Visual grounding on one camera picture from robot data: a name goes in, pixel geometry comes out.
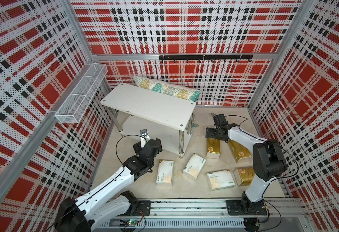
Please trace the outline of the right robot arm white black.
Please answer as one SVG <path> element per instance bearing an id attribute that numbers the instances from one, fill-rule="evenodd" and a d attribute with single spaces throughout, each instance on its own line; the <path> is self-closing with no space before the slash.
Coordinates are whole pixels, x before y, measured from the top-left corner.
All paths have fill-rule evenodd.
<path id="1" fill-rule="evenodd" d="M 261 213 L 263 197 L 270 183 L 287 170 L 279 142 L 258 138 L 239 127 L 207 128 L 205 137 L 226 142 L 232 140 L 250 151 L 255 175 L 249 188 L 242 194 L 240 210 L 247 215 Z"/>

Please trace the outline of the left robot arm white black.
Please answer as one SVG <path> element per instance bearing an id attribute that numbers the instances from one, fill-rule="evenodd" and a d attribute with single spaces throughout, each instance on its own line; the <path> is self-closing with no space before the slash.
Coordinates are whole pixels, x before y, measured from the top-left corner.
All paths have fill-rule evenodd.
<path id="1" fill-rule="evenodd" d="M 52 227 L 58 232 L 92 232 L 102 223 L 126 213 L 134 214 L 138 200 L 130 192 L 113 197 L 146 173 L 151 173 L 157 154 L 163 151 L 161 140 L 149 139 L 133 146 L 135 155 L 103 183 L 73 200 L 63 200 Z"/>

